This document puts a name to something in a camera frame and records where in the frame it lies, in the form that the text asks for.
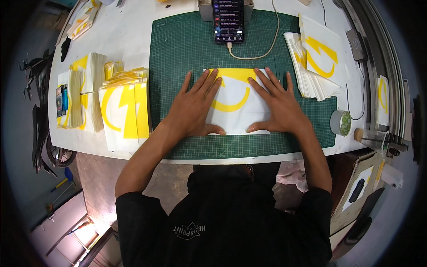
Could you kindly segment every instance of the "charging cable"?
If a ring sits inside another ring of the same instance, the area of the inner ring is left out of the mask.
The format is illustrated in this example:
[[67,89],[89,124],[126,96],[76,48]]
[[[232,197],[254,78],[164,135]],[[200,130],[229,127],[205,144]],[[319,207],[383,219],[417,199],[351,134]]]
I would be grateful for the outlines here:
[[274,40],[273,40],[273,43],[271,44],[270,49],[269,49],[269,50],[267,51],[267,53],[265,53],[265,55],[263,55],[263,56],[257,56],[257,57],[254,57],[254,58],[248,58],[248,59],[246,59],[246,58],[240,58],[240,57],[238,57],[238,56],[233,55],[233,53],[231,52],[231,46],[232,46],[232,43],[231,43],[231,42],[229,42],[229,43],[227,43],[227,48],[228,48],[228,51],[230,52],[230,55],[231,55],[232,57],[234,57],[234,58],[236,58],[236,59],[244,59],[244,60],[249,60],[249,59],[260,59],[260,58],[265,57],[266,55],[268,55],[268,54],[271,52],[271,50],[273,49],[274,43],[276,42],[277,34],[279,33],[279,26],[280,26],[279,14],[277,14],[276,8],[274,7],[274,0],[271,0],[271,4],[273,5],[274,12],[276,12],[276,16],[277,16],[277,30],[276,30],[276,35],[274,36]]

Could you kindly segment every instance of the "plastic cup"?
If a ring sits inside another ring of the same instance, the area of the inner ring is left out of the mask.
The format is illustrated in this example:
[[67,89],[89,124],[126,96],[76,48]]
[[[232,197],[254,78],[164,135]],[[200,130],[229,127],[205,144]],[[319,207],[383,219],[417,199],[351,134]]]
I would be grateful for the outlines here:
[[354,131],[354,139],[372,150],[381,153],[384,157],[389,147],[389,143],[386,141],[390,140],[390,133],[389,131],[380,132],[357,128]]

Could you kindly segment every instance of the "white table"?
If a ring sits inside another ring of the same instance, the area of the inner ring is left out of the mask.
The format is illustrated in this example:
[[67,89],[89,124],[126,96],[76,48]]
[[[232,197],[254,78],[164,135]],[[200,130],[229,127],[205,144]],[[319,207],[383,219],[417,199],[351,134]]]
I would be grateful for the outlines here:
[[[97,134],[78,129],[61,129],[56,125],[56,94],[58,74],[68,70],[70,64],[90,52],[107,56],[108,61],[123,61],[125,70],[149,66],[151,28],[154,20],[176,14],[198,11],[196,0],[171,0],[158,3],[155,0],[127,0],[120,8],[116,2],[109,6],[102,5],[91,29],[71,41],[67,57],[60,62],[61,43],[56,47],[53,57],[52,71],[49,82],[49,127],[52,144],[78,152],[112,158],[129,159],[128,152],[111,152],[107,150],[104,130]],[[345,33],[351,29],[344,12],[336,7],[332,0],[323,0],[326,10],[326,23],[329,28],[341,36],[345,50],[345,62],[351,75],[348,83],[350,109],[353,117],[359,117],[362,111],[362,74],[353,60],[350,45]],[[320,0],[313,0],[309,6],[304,6],[297,0],[276,0],[278,12],[298,16],[305,14],[323,23],[323,8]],[[268,0],[254,0],[254,8],[273,11]],[[347,110],[347,96],[343,91],[337,97],[337,109]],[[333,147],[324,148],[325,155],[333,155],[363,148],[364,146],[353,139],[355,128],[364,128],[366,113],[362,119],[353,121],[351,134],[346,137],[336,136]],[[165,163],[177,164],[250,164],[301,159],[301,153],[289,153],[272,156],[228,159],[203,160],[163,160]]]

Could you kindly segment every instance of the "smartphone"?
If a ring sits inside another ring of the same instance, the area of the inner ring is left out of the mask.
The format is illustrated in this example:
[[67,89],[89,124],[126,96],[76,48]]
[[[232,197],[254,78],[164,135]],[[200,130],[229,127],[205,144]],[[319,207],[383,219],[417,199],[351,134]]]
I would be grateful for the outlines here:
[[212,12],[215,42],[242,43],[243,0],[212,0]]

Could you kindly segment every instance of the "person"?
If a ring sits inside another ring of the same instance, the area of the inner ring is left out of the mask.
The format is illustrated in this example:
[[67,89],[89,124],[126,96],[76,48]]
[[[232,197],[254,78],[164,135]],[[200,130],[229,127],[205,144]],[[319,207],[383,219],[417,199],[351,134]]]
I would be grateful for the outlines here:
[[224,129],[205,123],[221,77],[206,70],[188,89],[191,72],[169,114],[123,168],[116,183],[116,208],[123,265],[128,266],[325,266],[329,242],[332,179],[309,119],[273,72],[255,68],[269,90],[249,83],[270,109],[268,121],[247,132],[290,132],[299,143],[309,187],[294,214],[274,208],[272,187],[280,163],[194,165],[188,195],[168,215],[160,200],[142,194],[154,168],[183,138]]

